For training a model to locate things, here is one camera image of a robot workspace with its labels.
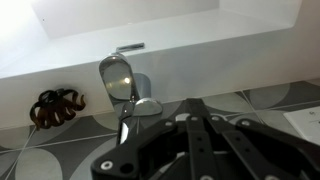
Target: black mechanical part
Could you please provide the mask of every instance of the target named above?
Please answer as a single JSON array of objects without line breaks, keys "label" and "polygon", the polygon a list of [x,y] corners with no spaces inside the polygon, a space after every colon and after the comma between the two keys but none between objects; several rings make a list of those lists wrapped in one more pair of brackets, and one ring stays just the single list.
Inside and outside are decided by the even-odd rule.
[{"label": "black mechanical part", "polygon": [[201,99],[187,99],[185,111],[185,121],[161,120],[98,158],[93,179],[146,180],[170,162],[160,180],[320,179],[319,146],[250,119],[234,126]]}]

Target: floor tile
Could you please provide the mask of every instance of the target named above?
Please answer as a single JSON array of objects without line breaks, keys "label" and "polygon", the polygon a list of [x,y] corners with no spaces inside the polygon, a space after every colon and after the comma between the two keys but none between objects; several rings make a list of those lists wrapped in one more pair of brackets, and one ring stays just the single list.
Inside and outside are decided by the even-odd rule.
[{"label": "floor tile", "polygon": [[185,112],[184,101],[165,103],[162,105],[163,112],[153,116],[139,117],[139,132],[154,125],[161,119],[175,120],[175,116]]},{"label": "floor tile", "polygon": [[242,92],[203,97],[210,113],[231,115],[252,112],[252,108]]},{"label": "floor tile", "polygon": [[25,149],[8,180],[89,180],[92,162],[115,144],[105,136]]},{"label": "floor tile", "polygon": [[0,180],[6,179],[20,151],[0,153]]},{"label": "floor tile", "polygon": [[59,127],[35,131],[27,147],[114,134],[117,133],[118,122],[114,113],[73,119]]},{"label": "floor tile", "polygon": [[138,134],[138,117],[130,117],[124,120],[124,123],[128,127],[128,137],[127,139],[130,139]]},{"label": "floor tile", "polygon": [[256,110],[320,100],[320,80],[300,81],[244,91]]},{"label": "floor tile", "polygon": [[33,130],[34,126],[0,130],[0,152],[23,148]]},{"label": "floor tile", "polygon": [[[202,100],[205,103],[207,110],[214,114],[233,115],[253,111],[241,92],[208,96],[202,98]],[[163,112],[161,115],[140,117],[139,131],[152,126],[161,119],[168,118],[175,120],[175,117],[182,113],[187,113],[185,101],[163,104]]]},{"label": "floor tile", "polygon": [[233,125],[235,125],[241,119],[250,119],[250,120],[261,123],[261,120],[256,115],[256,113],[238,114],[238,115],[226,116],[225,118],[227,119],[228,122],[230,122]]},{"label": "floor tile", "polygon": [[290,124],[290,122],[283,116],[283,113],[298,111],[298,110],[317,107],[317,106],[320,106],[320,102],[307,103],[307,104],[301,104],[301,105],[293,105],[293,106],[287,106],[287,107],[282,107],[282,108],[274,108],[274,109],[270,109],[270,110],[258,111],[257,115],[261,118],[261,120],[265,124],[275,128],[275,129],[278,129],[283,132],[294,135],[296,137],[300,137],[298,132],[293,128],[293,126]]}]

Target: faucet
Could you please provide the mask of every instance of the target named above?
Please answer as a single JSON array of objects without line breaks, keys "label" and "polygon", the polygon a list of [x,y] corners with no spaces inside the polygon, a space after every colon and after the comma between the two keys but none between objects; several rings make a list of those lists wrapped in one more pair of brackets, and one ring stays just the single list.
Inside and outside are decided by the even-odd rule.
[{"label": "faucet", "polygon": [[128,137],[127,123],[134,117],[162,113],[162,105],[151,98],[150,79],[141,73],[133,74],[130,64],[121,53],[112,53],[102,60],[99,71],[119,119],[117,144],[122,144]]}]

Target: white wall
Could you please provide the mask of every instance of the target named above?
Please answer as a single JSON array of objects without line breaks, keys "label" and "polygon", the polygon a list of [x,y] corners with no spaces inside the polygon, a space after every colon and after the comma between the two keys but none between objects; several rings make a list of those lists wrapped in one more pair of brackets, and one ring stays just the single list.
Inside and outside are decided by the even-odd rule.
[{"label": "white wall", "polygon": [[1,0],[0,26],[0,69],[38,50],[49,40],[26,0]]}]

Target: screw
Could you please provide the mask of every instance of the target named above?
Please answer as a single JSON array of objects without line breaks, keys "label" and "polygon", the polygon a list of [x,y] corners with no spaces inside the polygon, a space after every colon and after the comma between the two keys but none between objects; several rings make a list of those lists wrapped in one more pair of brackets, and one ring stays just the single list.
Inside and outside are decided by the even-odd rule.
[{"label": "screw", "polygon": [[192,117],[192,118],[191,118],[191,121],[197,121],[197,120],[198,120],[197,117]]},{"label": "screw", "polygon": [[203,175],[201,176],[200,180],[214,180],[211,176]]},{"label": "screw", "polygon": [[212,120],[214,120],[214,121],[219,121],[220,120],[220,118],[219,117],[217,117],[217,116],[212,116],[212,118],[211,118]]},{"label": "screw", "polygon": [[102,170],[109,170],[112,168],[112,166],[113,166],[113,163],[111,161],[105,161],[101,164],[100,168]]},{"label": "screw", "polygon": [[172,122],[168,121],[168,122],[166,122],[165,125],[166,125],[166,126],[172,126],[172,124],[173,124]]},{"label": "screw", "polygon": [[244,126],[250,126],[250,122],[249,121],[242,121],[241,124],[244,125]]},{"label": "screw", "polygon": [[280,179],[276,176],[268,175],[268,176],[266,176],[265,180],[280,180]]}]

